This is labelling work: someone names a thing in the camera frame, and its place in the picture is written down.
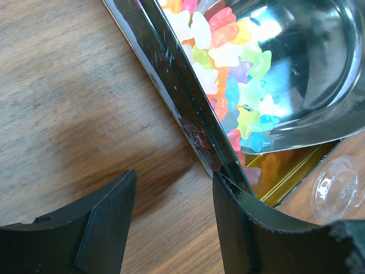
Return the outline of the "clear plastic jar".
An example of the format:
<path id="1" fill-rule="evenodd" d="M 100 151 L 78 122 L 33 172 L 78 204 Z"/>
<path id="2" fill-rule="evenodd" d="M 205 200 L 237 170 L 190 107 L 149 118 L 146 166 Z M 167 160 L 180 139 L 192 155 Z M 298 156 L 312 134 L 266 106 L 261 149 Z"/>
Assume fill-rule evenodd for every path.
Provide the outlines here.
<path id="1" fill-rule="evenodd" d="M 364 219 L 364 159 L 342 155 L 320 170 L 311 193 L 314 220 Z"/>

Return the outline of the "metal scoop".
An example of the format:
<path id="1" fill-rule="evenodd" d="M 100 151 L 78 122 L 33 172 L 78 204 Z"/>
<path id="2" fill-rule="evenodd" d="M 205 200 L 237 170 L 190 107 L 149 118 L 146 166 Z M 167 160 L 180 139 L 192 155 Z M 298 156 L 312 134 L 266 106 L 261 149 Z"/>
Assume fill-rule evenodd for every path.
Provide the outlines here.
<path id="1" fill-rule="evenodd" d="M 263 85 L 281 121 L 264 154 L 364 130 L 363 1 L 213 1 L 205 15 L 224 7 L 272 53 Z"/>

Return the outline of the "tin of translucent star candies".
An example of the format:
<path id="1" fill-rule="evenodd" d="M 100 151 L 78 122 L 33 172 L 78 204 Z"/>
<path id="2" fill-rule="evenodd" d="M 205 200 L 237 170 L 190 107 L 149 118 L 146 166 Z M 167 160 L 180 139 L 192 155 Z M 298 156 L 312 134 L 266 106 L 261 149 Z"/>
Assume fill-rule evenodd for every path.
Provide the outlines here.
<path id="1" fill-rule="evenodd" d="M 338 142 L 262 156 L 233 150 L 157 1 L 105 1 L 145 71 L 211 175 L 274 207 L 309 175 Z"/>

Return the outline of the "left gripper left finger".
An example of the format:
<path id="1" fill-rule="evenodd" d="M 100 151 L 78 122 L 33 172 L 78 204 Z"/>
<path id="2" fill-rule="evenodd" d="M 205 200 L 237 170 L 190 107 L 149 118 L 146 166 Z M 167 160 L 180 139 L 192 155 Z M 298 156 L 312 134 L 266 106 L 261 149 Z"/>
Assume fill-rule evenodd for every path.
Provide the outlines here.
<path id="1" fill-rule="evenodd" d="M 1 273 L 120 273 L 136 196 L 128 170 L 30 224 L 1 227 Z"/>

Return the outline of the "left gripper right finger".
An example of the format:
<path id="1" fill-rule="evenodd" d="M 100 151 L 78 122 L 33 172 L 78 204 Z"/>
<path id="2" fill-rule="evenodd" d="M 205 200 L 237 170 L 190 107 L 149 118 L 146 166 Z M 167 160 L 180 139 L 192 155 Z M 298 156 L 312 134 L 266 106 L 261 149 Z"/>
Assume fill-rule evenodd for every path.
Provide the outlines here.
<path id="1" fill-rule="evenodd" d="M 364 221 L 308 223 L 213 174 L 225 273 L 364 273 Z"/>

